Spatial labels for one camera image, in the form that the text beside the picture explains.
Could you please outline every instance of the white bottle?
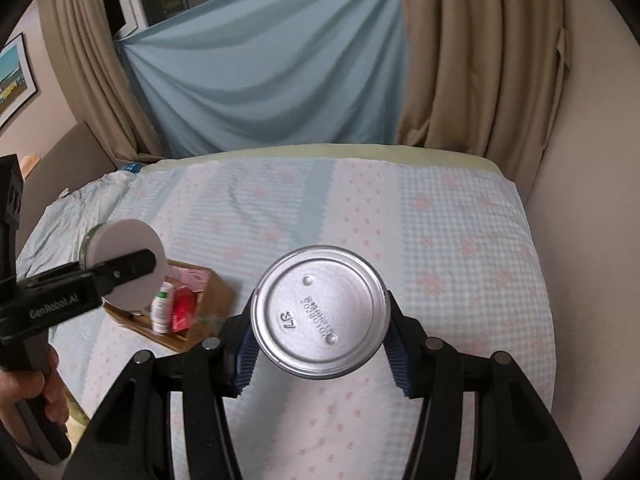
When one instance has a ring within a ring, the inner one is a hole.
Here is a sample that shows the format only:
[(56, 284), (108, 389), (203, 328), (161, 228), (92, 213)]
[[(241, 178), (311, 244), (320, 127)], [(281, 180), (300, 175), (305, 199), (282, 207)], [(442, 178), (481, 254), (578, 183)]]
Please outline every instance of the white bottle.
[(175, 287), (169, 282), (162, 282), (160, 290), (151, 303), (151, 330), (166, 334), (171, 330), (174, 317)]

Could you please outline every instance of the red package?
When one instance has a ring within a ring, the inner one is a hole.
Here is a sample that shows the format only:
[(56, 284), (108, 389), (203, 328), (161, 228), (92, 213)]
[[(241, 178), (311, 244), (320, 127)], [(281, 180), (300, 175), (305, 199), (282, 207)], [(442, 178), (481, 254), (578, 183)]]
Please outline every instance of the red package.
[(193, 314), (196, 311), (198, 297), (189, 287), (177, 288), (174, 293), (173, 332), (187, 330), (193, 324)]

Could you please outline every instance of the cardboard box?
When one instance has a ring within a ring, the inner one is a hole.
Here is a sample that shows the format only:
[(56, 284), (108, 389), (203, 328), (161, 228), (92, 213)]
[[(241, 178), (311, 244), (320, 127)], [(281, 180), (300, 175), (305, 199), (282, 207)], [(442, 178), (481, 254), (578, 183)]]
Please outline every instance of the cardboard box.
[(203, 339), (217, 335), (220, 332), (220, 328), (231, 312), (231, 306), (236, 294), (209, 267), (186, 264), (175, 260), (167, 260), (167, 263), (185, 269), (205, 269), (211, 272), (211, 277), (204, 291), (198, 293), (196, 311), (193, 314), (193, 325), (186, 332), (158, 334), (151, 330), (151, 319), (146, 314), (137, 316), (130, 312), (119, 310), (107, 302), (104, 303), (104, 309), (120, 326), (138, 332), (176, 352), (186, 352)]

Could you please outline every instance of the bed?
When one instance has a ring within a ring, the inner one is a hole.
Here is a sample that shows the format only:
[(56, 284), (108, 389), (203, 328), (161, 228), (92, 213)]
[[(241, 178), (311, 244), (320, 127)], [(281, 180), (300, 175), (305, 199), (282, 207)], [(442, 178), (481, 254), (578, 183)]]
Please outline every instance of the bed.
[[(234, 312), (287, 251), (317, 243), (356, 251), (430, 335), (472, 354), (511, 352), (550, 406), (556, 361), (545, 283), (515, 187), (487, 160), (405, 146), (310, 145), (116, 171), (47, 208), (18, 258), (18, 275), (75, 259), (93, 225), (120, 218), (148, 222), (169, 258), (216, 270), (236, 290)], [(50, 338), (89, 416), (135, 351), (169, 353), (102, 310), (58, 326)], [(252, 384), (226, 411), (245, 479), (388, 479), (402, 475), (419, 402), (394, 386), (382, 351), (322, 383), (288, 376), (260, 356)], [(188, 478), (180, 418), (175, 396), (177, 479)], [(472, 427), (468, 398), (461, 479)]]

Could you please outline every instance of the wall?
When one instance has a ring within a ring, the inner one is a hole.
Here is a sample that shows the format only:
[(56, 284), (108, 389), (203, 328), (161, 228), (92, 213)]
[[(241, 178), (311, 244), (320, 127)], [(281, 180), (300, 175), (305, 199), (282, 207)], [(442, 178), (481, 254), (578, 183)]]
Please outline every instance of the wall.
[(77, 121), (60, 89), (40, 28), (37, 2), (18, 22), (11, 39), (22, 32), (38, 92), (0, 130), (0, 156), (30, 153), (43, 157)]
[(556, 332), (552, 415), (584, 480), (640, 425), (640, 48), (610, 0), (565, 0), (572, 62), (526, 205)]

